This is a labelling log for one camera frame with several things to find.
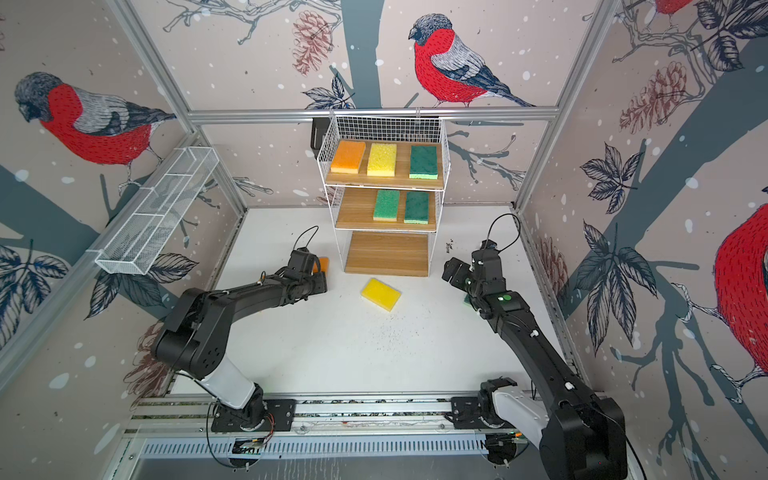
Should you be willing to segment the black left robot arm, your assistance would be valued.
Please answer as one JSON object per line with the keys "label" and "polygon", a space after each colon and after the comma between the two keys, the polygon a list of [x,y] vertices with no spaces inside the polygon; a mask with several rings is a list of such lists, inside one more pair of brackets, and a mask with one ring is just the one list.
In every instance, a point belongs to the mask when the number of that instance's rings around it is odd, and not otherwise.
{"label": "black left robot arm", "polygon": [[220,404],[258,423],[264,416],[263,390],[227,356],[232,325],[326,291],[321,259],[305,247],[295,249],[286,266],[255,283],[229,290],[186,290],[164,321],[151,355],[186,373]]}

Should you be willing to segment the middle wooden shelf board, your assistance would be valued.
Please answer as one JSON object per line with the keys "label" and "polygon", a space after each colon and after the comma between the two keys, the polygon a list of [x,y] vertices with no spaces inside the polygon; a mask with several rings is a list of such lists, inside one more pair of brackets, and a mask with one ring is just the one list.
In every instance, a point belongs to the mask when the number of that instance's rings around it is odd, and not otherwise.
{"label": "middle wooden shelf board", "polygon": [[425,223],[407,223],[406,203],[408,193],[420,190],[397,190],[399,201],[394,220],[375,220],[374,213],[380,189],[360,187],[338,187],[331,206],[334,227],[338,230],[390,231],[436,233],[442,214],[443,195],[441,191],[426,191],[428,214]]}

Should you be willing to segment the dark green sponge carried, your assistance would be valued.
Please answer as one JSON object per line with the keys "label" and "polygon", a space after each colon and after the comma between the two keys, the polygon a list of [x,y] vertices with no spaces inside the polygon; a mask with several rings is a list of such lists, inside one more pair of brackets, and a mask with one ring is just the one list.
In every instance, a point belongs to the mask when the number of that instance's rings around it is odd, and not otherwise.
{"label": "dark green sponge carried", "polygon": [[437,147],[413,145],[410,149],[409,178],[419,180],[438,179]]}

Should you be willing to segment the yellow sponge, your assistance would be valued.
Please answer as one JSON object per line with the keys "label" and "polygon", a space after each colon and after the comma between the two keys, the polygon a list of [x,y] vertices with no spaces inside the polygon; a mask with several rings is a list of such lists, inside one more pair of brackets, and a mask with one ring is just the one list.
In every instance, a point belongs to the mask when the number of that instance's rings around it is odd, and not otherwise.
{"label": "yellow sponge", "polygon": [[390,285],[371,278],[361,291],[361,296],[374,305],[391,312],[402,293]]}
{"label": "yellow sponge", "polygon": [[394,177],[397,148],[398,146],[392,143],[372,143],[366,174],[369,177]]}

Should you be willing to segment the light green sponge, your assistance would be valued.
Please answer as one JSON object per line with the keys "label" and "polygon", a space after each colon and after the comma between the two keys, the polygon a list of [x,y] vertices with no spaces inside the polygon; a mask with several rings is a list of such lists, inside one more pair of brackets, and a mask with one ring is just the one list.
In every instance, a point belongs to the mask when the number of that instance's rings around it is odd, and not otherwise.
{"label": "light green sponge", "polygon": [[396,222],[399,201],[400,192],[398,190],[379,190],[376,194],[373,220],[376,222]]}

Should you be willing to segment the top wooden shelf board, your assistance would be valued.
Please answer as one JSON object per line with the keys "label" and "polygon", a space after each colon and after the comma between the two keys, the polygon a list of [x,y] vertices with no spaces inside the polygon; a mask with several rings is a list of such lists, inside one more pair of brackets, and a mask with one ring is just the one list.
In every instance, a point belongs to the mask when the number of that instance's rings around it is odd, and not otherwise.
{"label": "top wooden shelf board", "polygon": [[[358,172],[355,174],[332,173],[330,163],[333,155],[327,162],[318,162],[323,181],[326,185],[355,187],[355,188],[394,188],[401,190],[445,190],[447,180],[451,172],[450,154],[437,143],[413,143],[395,142],[398,146],[393,177],[368,176],[367,166],[372,141],[365,141],[365,151],[361,159]],[[437,148],[438,177],[436,179],[416,179],[410,177],[410,152],[413,146],[435,146]]]}

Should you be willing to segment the perforated metal vent strip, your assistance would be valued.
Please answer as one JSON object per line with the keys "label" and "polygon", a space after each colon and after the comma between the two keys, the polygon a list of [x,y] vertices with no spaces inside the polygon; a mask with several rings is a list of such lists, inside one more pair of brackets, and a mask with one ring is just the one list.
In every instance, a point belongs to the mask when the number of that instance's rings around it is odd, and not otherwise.
{"label": "perforated metal vent strip", "polygon": [[330,457],[486,455],[483,435],[371,435],[276,437],[266,446],[241,439],[155,439],[144,459],[294,460]]}

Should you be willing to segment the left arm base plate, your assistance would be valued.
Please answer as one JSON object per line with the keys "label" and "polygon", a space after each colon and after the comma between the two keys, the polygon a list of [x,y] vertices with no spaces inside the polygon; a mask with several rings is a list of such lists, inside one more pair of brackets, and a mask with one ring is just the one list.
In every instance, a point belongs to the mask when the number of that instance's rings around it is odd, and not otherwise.
{"label": "left arm base plate", "polygon": [[240,410],[218,404],[210,429],[214,433],[289,432],[296,406],[294,399],[261,399]]}

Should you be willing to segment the dark green sponge front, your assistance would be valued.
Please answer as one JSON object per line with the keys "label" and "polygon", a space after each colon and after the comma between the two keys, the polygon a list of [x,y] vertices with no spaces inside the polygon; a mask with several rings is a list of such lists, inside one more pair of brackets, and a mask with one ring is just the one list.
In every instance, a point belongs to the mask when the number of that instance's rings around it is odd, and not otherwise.
{"label": "dark green sponge front", "polygon": [[427,225],[429,223],[430,194],[426,191],[410,191],[406,194],[404,223]]}

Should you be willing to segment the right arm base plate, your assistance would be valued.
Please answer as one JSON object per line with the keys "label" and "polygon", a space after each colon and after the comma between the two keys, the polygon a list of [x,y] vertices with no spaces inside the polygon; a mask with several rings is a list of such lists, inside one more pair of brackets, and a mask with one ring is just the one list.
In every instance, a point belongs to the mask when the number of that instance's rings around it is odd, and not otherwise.
{"label": "right arm base plate", "polygon": [[490,397],[453,397],[450,409],[443,417],[455,429],[517,428],[536,426],[540,416],[520,398],[508,394]]}

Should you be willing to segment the black box behind shelf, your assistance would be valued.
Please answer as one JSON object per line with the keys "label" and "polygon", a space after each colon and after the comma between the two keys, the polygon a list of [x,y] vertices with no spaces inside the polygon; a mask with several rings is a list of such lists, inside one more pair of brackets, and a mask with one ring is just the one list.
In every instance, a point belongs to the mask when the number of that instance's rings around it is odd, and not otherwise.
{"label": "black box behind shelf", "polygon": [[328,117],[315,117],[312,119],[310,149],[317,155],[322,148],[324,138],[329,130],[331,120]]}

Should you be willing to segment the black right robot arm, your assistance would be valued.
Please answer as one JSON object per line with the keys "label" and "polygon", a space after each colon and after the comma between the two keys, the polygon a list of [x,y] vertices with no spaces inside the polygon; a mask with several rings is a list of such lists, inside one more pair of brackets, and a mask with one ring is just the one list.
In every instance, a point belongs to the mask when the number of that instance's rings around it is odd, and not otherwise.
{"label": "black right robot arm", "polygon": [[500,252],[486,240],[470,262],[445,262],[442,278],[463,291],[473,310],[514,352],[540,398],[515,384],[487,383],[480,416],[509,423],[539,451],[551,479],[624,479],[628,475],[625,418],[567,365],[541,331],[528,303],[508,289]]}

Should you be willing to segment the aluminium mounting rail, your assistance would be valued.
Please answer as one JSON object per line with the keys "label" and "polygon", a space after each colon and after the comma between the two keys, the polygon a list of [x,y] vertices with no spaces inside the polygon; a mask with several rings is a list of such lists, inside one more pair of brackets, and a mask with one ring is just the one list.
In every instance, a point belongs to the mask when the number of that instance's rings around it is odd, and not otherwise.
{"label": "aluminium mounting rail", "polygon": [[[439,433],[453,430],[456,420],[475,409],[471,394],[463,407],[452,394],[403,395],[274,395],[267,399],[273,421],[254,433],[278,435],[355,435]],[[126,435],[202,436],[223,421],[213,398],[168,395],[138,402],[123,428]]]}

